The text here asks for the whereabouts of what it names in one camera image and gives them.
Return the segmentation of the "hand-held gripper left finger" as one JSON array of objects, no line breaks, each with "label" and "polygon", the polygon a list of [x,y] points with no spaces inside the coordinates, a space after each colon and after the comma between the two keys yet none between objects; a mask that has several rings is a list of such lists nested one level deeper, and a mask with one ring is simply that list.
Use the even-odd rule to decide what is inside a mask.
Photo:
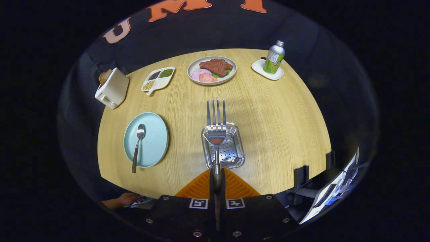
[{"label": "hand-held gripper left finger", "polygon": [[206,199],[162,195],[143,219],[142,230],[163,242],[215,242],[217,230],[212,169],[198,178],[208,196]]}]

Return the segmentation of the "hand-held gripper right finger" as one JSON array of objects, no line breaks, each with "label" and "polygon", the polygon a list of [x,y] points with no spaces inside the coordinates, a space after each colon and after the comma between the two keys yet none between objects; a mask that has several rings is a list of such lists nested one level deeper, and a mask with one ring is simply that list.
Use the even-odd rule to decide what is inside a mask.
[{"label": "hand-held gripper right finger", "polygon": [[218,242],[279,242],[298,227],[297,220],[273,194],[232,199],[232,179],[248,188],[240,177],[222,169],[217,201]]}]

